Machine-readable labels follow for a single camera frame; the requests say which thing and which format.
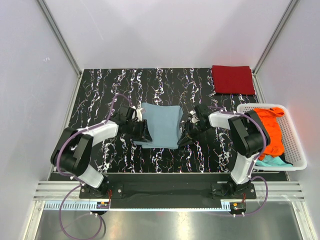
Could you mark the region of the light blue t-shirt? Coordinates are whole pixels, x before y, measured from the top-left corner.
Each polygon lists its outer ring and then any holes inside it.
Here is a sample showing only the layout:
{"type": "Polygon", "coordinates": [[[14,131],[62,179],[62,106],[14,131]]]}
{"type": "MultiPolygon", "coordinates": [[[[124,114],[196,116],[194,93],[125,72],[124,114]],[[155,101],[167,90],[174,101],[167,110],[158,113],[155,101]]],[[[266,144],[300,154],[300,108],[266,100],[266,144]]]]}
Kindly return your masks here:
{"type": "Polygon", "coordinates": [[[133,143],[144,149],[177,149],[178,140],[181,137],[182,108],[179,105],[160,106],[146,102],[143,102],[141,107],[145,110],[142,118],[147,120],[147,128],[152,141],[134,141],[133,143]]]}

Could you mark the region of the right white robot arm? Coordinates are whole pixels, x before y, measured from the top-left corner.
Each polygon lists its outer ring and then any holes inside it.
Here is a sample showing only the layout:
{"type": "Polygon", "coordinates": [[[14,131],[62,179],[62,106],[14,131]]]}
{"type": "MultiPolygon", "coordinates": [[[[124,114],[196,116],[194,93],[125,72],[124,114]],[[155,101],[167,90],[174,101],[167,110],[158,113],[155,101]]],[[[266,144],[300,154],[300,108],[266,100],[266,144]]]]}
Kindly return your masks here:
{"type": "Polygon", "coordinates": [[[240,198],[255,179],[252,177],[254,165],[270,144],[271,138],[254,110],[245,113],[228,112],[221,107],[201,103],[188,113],[188,120],[177,145],[183,147],[193,144],[199,135],[212,128],[230,131],[237,156],[230,180],[211,193],[220,198],[240,198]]]}

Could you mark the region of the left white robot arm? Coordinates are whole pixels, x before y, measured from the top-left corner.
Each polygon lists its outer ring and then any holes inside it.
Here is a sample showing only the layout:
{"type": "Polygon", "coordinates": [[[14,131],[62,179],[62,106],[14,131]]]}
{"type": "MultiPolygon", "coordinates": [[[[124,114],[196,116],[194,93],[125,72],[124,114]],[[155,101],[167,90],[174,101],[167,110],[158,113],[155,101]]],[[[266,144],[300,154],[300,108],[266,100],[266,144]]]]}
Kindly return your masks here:
{"type": "Polygon", "coordinates": [[[148,122],[143,119],[145,112],[144,108],[122,106],[98,124],[79,129],[65,128],[53,150],[51,163],[62,175],[69,174],[83,187],[89,187],[95,197],[109,196],[108,177],[90,164],[92,148],[121,134],[128,135],[134,141],[151,143],[153,139],[148,122]]]}

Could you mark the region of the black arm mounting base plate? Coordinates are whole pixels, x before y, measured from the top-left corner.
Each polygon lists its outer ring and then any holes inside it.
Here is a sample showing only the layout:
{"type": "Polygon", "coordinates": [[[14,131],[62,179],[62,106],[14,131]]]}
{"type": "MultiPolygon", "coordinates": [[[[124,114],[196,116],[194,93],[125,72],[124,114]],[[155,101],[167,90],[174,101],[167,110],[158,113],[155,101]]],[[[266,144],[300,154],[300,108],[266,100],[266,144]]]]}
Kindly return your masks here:
{"type": "Polygon", "coordinates": [[[255,187],[236,187],[229,173],[109,173],[102,191],[81,187],[81,199],[110,200],[111,208],[209,210],[221,201],[255,200],[255,187]]]}

